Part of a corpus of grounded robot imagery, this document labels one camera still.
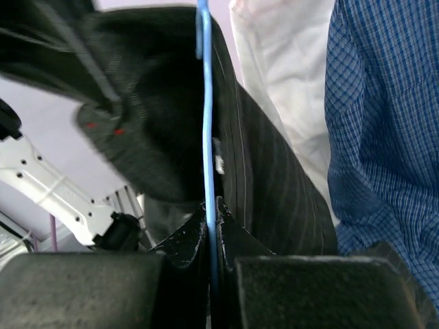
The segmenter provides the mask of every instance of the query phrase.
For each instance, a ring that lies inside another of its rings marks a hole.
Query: white fabric
[[[335,0],[232,0],[244,88],[289,141],[329,207],[324,74]]]

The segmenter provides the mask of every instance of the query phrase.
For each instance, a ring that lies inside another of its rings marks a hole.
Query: black pinstriped fabric
[[[194,8],[148,8],[90,15],[81,26],[91,55],[120,94],[123,113],[115,119],[105,108],[84,106],[79,126],[150,202],[165,208],[187,207],[203,196],[202,63],[194,55],[194,18]],[[221,140],[225,167],[225,175],[217,178],[217,194],[273,252],[335,254],[325,201],[238,85],[217,24],[213,74],[213,131]],[[114,130],[124,133],[115,135]],[[154,235],[154,228],[149,230]]]

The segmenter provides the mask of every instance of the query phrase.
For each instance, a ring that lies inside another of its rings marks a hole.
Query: blue shirt
[[[325,98],[341,254],[387,241],[439,310],[439,1],[338,0]]]

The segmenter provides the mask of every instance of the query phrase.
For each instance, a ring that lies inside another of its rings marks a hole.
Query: checkered fabric
[[[325,97],[340,253],[387,241],[438,309],[439,1],[337,1]]]

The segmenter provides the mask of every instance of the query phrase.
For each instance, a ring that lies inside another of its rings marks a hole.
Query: striped fabric
[[[325,97],[340,253],[387,241],[438,309],[439,1],[337,1]]]

